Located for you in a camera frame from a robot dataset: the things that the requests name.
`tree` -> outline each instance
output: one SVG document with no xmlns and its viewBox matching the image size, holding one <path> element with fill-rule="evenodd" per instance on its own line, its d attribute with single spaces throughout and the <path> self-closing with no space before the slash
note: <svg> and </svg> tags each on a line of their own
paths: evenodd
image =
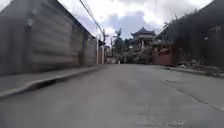
<svg viewBox="0 0 224 128">
<path fill-rule="evenodd" d="M 122 29 L 120 28 L 118 31 L 116 31 L 117 36 L 115 36 L 115 41 L 114 41 L 114 51 L 118 54 L 122 54 L 124 51 L 124 41 L 121 38 L 121 32 Z"/>
</svg>

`street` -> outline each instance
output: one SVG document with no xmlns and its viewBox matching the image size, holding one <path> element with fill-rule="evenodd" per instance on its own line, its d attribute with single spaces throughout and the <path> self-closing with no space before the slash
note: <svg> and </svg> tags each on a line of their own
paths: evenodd
<svg viewBox="0 0 224 128">
<path fill-rule="evenodd" d="M 0 101 L 0 128 L 223 128 L 224 81 L 109 65 Z"/>
</svg>

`concrete wall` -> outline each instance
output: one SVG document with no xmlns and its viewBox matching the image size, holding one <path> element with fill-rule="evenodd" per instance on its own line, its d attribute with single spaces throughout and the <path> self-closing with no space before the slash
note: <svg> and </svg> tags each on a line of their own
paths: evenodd
<svg viewBox="0 0 224 128">
<path fill-rule="evenodd" d="M 0 75 L 95 64 L 89 36 L 57 0 L 14 0 L 0 13 Z"/>
<path fill-rule="evenodd" d="M 30 0 L 14 0 L 0 13 L 0 75 L 26 70 L 27 19 L 31 7 Z"/>
</svg>

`sidewalk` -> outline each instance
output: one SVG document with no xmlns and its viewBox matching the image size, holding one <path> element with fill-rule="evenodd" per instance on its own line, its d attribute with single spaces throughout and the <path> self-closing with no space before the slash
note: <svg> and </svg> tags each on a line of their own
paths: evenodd
<svg viewBox="0 0 224 128">
<path fill-rule="evenodd" d="M 206 71 L 197 71 L 197 70 L 193 70 L 193 69 L 173 68 L 173 67 L 162 67 L 162 69 L 166 69 L 166 70 L 170 70 L 170 71 L 190 73 L 190 74 L 194 74 L 194 75 L 211 76 L 211 77 L 215 77 L 215 78 L 224 79 L 224 74 L 211 73 L 211 72 L 206 72 Z"/>
<path fill-rule="evenodd" d="M 73 68 L 61 71 L 52 71 L 37 74 L 23 74 L 15 76 L 0 77 L 0 98 L 7 97 L 29 88 L 34 88 L 44 82 L 66 79 L 76 75 L 82 75 L 101 69 L 103 66 Z"/>
</svg>

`roadside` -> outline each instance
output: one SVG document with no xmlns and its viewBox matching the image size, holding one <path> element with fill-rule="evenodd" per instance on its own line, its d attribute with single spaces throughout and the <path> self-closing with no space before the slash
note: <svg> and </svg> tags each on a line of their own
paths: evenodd
<svg viewBox="0 0 224 128">
<path fill-rule="evenodd" d="M 51 84 L 71 77 L 84 75 L 102 69 L 103 67 L 105 66 L 73 68 L 38 74 L 0 77 L 0 98 L 24 92 L 29 89 L 38 88 L 39 86 L 46 86 L 44 84 Z"/>
<path fill-rule="evenodd" d="M 206 69 L 205 70 L 197 70 L 197 69 L 193 69 L 193 68 L 181 68 L 181 67 L 161 67 L 161 69 L 190 73 L 190 74 L 194 74 L 194 75 L 211 76 L 211 77 L 215 77 L 215 78 L 224 79 L 224 73 L 216 72 L 216 71 L 212 71 L 212 70 L 206 70 Z"/>
</svg>

